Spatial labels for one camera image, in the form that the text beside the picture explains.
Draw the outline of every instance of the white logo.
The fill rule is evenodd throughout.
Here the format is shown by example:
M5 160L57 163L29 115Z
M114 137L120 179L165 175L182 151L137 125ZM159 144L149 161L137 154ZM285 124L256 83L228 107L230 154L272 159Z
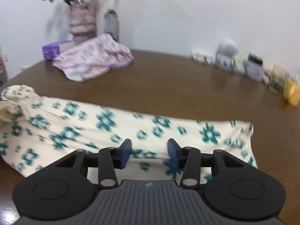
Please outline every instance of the white logo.
M153 185L153 183L147 183L147 184L145 184L147 187L150 187L150 186L152 186Z

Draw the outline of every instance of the black lid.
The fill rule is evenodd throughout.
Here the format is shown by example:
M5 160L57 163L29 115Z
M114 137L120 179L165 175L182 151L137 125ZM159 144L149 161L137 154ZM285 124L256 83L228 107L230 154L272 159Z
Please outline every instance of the black lid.
M256 64L259 64L259 65L263 64L263 59L262 58L259 58L258 56L254 55L254 54L251 54L251 53L249 53L249 55L248 55L248 60L251 61L251 62L254 62Z

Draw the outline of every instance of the white cloth with green flowers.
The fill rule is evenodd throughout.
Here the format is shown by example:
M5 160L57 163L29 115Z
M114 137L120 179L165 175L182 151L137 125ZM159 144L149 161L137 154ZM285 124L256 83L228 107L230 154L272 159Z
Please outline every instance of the white cloth with green flowers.
M76 149L99 149L132 140L132 154L118 180L180 180L182 170L169 160L167 141L191 146L202 153L223 149L257 166L250 144L251 123L200 121L146 115L59 98L37 95L33 88L13 85L1 93L0 154L25 177ZM97 183L98 173L89 168L88 178ZM211 179L202 168L201 183Z

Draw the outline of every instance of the yellow object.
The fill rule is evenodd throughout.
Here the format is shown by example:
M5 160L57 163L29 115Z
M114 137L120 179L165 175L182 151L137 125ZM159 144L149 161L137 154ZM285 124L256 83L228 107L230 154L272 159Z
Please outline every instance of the yellow object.
M283 97L293 107L296 107L300 102L300 86L296 81L288 79L283 90Z

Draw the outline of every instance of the vase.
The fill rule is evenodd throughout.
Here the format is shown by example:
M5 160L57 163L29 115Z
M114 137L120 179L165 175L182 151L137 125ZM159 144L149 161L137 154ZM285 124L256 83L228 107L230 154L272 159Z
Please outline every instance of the vase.
M75 3L70 6L69 33L75 45L96 36L94 6L88 3Z

